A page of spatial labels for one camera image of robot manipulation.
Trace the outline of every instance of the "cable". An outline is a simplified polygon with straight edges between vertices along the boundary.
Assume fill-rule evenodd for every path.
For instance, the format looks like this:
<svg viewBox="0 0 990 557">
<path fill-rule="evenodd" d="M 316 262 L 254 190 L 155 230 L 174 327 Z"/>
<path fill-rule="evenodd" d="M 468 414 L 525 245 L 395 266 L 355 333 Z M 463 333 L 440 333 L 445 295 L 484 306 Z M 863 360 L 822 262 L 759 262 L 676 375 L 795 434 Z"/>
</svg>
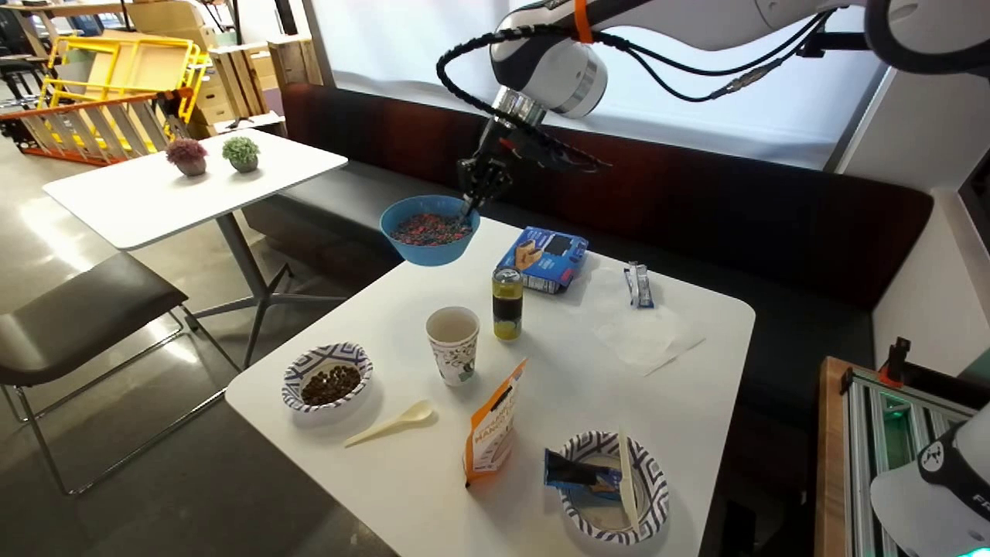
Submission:
<svg viewBox="0 0 990 557">
<path fill-rule="evenodd" d="M 763 55 L 759 55 L 759 58 L 752 58 L 752 62 L 743 62 L 743 64 L 737 64 L 737 68 L 697 68 L 697 64 L 685 64 L 685 62 L 676 62 L 676 58 L 667 58 L 667 55 L 662 55 L 662 54 L 654 54 L 654 51 L 645 51 L 645 46 L 639 46 L 639 45 L 632 45 L 632 40 L 625 40 L 625 38 L 616 38 L 616 34 L 593 34 L 593 40 L 604 45 L 604 46 L 611 46 L 611 51 L 618 51 L 618 54 L 625 54 L 625 55 L 632 55 L 632 58 L 654 77 L 654 85 L 662 88 L 667 96 L 674 96 L 674 99 L 679 99 L 679 103 L 712 103 L 712 99 L 720 99 L 720 96 L 726 96 L 726 92 L 745 90 L 749 85 L 756 85 L 756 82 L 760 82 L 763 74 L 770 74 L 774 68 L 781 68 L 786 58 L 793 58 L 793 55 L 800 51 L 800 45 L 803 45 L 815 30 L 820 30 L 820 29 L 830 23 L 832 13 L 835 13 L 835 11 L 806 20 L 793 38 L 786 38 L 783 45 L 775 45 L 774 51 L 766 51 Z M 529 121 L 522 121 L 522 118 L 515 118 L 515 114 L 511 114 L 511 113 L 499 113 L 496 106 L 469 96 L 469 92 L 462 90 L 462 88 L 448 77 L 448 73 L 445 73 L 445 68 L 448 68 L 454 58 L 462 58 L 463 54 L 484 51 L 484 46 L 493 46 L 493 45 L 503 45 L 503 40 L 522 40 L 522 38 L 576 38 L 576 30 L 571 30 L 571 29 L 564 29 L 564 24 L 536 24 L 536 29 L 503 29 L 503 30 L 496 30 L 496 34 L 479 34 L 479 38 L 472 38 L 472 40 L 468 40 L 468 45 L 462 45 L 462 46 L 454 46 L 454 51 L 448 51 L 448 54 L 440 55 L 440 62 L 436 62 L 436 77 L 440 77 L 440 85 L 442 85 L 451 96 L 458 96 L 462 103 L 487 113 L 490 118 L 501 118 L 501 121 L 514 125 L 515 131 L 522 131 L 525 138 L 531 138 L 542 150 L 554 150 L 558 155 L 571 155 L 571 159 L 577 159 L 577 162 L 584 162 L 584 165 L 607 167 L 600 159 L 593 159 L 593 155 L 588 155 L 588 152 L 577 152 L 577 150 L 571 150 L 571 145 L 565 145 L 565 142 L 542 134 L 542 131 L 531 126 Z M 717 90 L 712 90 L 712 92 L 686 96 L 686 92 L 674 90 L 671 85 L 665 85 L 645 58 L 656 58 L 656 62 L 662 62 L 662 64 L 671 64 L 671 68 L 676 68 L 676 73 L 698 74 L 698 77 L 731 77 L 731 74 L 733 74 L 733 82 L 726 82 L 723 88 L 717 88 Z"/>
<path fill-rule="evenodd" d="M 676 68 L 676 73 L 685 73 L 685 74 L 701 74 L 701 77 L 726 77 L 726 74 L 743 74 L 743 73 L 749 73 L 749 68 L 756 68 L 756 64 L 763 64 L 766 58 L 774 58 L 774 55 L 781 55 L 783 51 L 788 51 L 788 46 L 795 46 L 795 45 L 803 45 L 817 29 L 822 29 L 826 23 L 830 23 L 830 17 L 832 17 L 835 11 L 830 11 L 830 13 L 817 13 L 815 20 L 806 20 L 793 38 L 786 38 L 783 45 L 775 45 L 774 51 L 766 51 L 766 54 L 760 54 L 759 58 L 752 58 L 752 62 L 743 62 L 743 64 L 737 64 L 737 68 L 697 68 L 697 64 L 685 64 L 685 62 L 676 62 L 676 58 L 667 58 L 667 55 L 662 55 L 662 54 L 654 54 L 654 51 L 645 51 L 645 46 L 639 46 L 639 45 L 632 45 L 632 40 L 625 40 L 625 38 L 616 38 L 616 34 L 593 34 L 593 40 L 600 40 L 600 45 L 607 45 L 607 46 L 616 46 L 616 51 L 621 51 L 621 54 L 644 54 L 644 55 L 649 55 L 649 58 L 656 58 L 656 62 L 665 62 L 665 64 L 671 64 L 671 68 Z"/>
</svg>

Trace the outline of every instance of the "plastic spoon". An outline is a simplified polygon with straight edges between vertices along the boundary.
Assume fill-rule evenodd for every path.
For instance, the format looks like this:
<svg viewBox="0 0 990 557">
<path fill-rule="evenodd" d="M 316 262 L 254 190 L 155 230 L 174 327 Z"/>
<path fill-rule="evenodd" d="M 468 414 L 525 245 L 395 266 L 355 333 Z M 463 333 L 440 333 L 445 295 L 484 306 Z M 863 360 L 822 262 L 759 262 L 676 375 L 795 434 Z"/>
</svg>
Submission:
<svg viewBox="0 0 990 557">
<path fill-rule="evenodd" d="M 632 532 L 639 532 L 639 504 L 637 504 L 637 487 L 632 479 L 632 450 L 628 450 L 625 429 L 618 429 L 618 471 L 621 471 L 618 499 L 621 499 L 625 519 Z"/>
<path fill-rule="evenodd" d="M 365 429 L 365 434 L 349 438 L 347 446 L 355 446 L 355 443 L 365 443 L 365 439 L 374 439 L 374 438 L 401 429 L 401 426 L 411 426 L 411 424 L 428 424 L 428 422 L 434 422 L 434 418 L 436 418 L 436 411 L 434 411 L 434 406 L 424 398 L 424 403 L 409 406 L 409 408 L 404 408 L 401 414 L 395 414 L 394 422 L 376 424 L 376 426 L 370 426 L 370 429 Z"/>
</svg>

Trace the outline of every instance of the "white paper cup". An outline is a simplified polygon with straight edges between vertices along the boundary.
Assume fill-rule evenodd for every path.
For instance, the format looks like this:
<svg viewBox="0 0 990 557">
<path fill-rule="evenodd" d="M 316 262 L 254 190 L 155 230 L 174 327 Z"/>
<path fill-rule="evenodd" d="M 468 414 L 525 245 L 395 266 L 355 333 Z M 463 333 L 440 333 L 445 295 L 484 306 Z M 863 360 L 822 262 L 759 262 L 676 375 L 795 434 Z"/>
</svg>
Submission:
<svg viewBox="0 0 990 557">
<path fill-rule="evenodd" d="M 476 316 L 468 306 L 442 306 L 428 319 L 428 338 L 442 385 L 468 385 L 476 360 Z"/>
</svg>

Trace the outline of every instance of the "snack bag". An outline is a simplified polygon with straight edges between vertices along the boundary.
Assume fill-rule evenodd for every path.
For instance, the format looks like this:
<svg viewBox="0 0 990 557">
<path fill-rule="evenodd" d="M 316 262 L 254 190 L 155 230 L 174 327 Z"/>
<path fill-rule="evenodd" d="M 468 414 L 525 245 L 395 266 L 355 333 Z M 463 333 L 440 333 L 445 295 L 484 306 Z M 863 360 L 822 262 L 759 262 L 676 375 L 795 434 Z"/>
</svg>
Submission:
<svg viewBox="0 0 990 557">
<path fill-rule="evenodd" d="M 514 453 L 514 411 L 519 398 L 519 378 L 525 361 L 511 371 L 496 394 L 469 414 L 469 434 L 463 443 L 463 487 L 496 476 Z"/>
<path fill-rule="evenodd" d="M 588 239 L 525 227 L 499 259 L 499 273 L 519 273 L 529 292 L 564 295 L 584 266 Z"/>
</svg>

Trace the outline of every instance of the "chair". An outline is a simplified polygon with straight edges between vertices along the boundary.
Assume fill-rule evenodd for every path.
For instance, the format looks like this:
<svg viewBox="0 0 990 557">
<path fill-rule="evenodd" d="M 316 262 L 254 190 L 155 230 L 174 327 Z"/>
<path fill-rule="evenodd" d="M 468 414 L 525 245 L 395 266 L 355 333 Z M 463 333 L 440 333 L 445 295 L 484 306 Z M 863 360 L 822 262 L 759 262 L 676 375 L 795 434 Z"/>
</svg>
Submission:
<svg viewBox="0 0 990 557">
<path fill-rule="evenodd" d="M 91 273 L 80 273 L 67 279 L 64 286 L 46 292 L 42 297 L 32 302 L 29 306 L 0 316 L 0 391 L 18 422 L 29 422 L 40 455 L 56 476 L 60 490 L 64 495 L 82 495 L 112 475 L 117 475 L 124 463 L 175 434 L 182 424 L 188 424 L 195 414 L 211 408 L 222 391 L 211 394 L 203 403 L 171 422 L 164 429 L 157 429 L 151 439 L 144 439 L 140 450 L 128 453 L 124 458 L 112 462 L 102 475 L 67 487 L 52 450 L 40 429 L 40 414 L 60 408 L 63 403 L 75 398 L 76 394 L 97 386 L 100 381 L 124 371 L 135 360 L 166 348 L 175 338 L 188 338 L 191 331 L 203 333 L 212 350 L 238 370 L 222 348 L 199 327 L 191 314 L 182 306 L 185 295 L 175 292 L 171 281 L 155 277 L 147 266 L 128 253 L 114 253 L 93 266 Z M 144 348 L 143 354 L 129 356 L 128 361 L 102 371 L 100 378 L 86 381 L 82 386 L 71 391 L 67 397 L 56 398 L 52 406 L 33 411 L 29 403 L 29 391 L 40 385 L 52 385 L 64 375 L 75 375 L 82 361 L 93 356 L 112 350 L 124 338 L 143 331 L 147 321 L 174 316 L 175 319 L 175 333 Z"/>
</svg>

